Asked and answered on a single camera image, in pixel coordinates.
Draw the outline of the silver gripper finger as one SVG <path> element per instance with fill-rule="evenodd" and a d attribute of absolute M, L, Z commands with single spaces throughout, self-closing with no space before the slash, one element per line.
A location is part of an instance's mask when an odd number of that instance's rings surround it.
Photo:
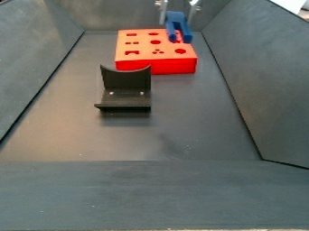
<path fill-rule="evenodd" d="M 166 21 L 166 15 L 167 15 L 167 0 L 155 0 L 154 6 L 159 10 L 159 24 L 163 25 Z"/>
<path fill-rule="evenodd" d="M 187 15 L 187 23 L 191 22 L 191 19 L 193 19 L 195 13 L 201 10 L 201 2 L 202 2 L 202 0 L 189 0 L 190 11 L 189 11 L 189 15 Z"/>

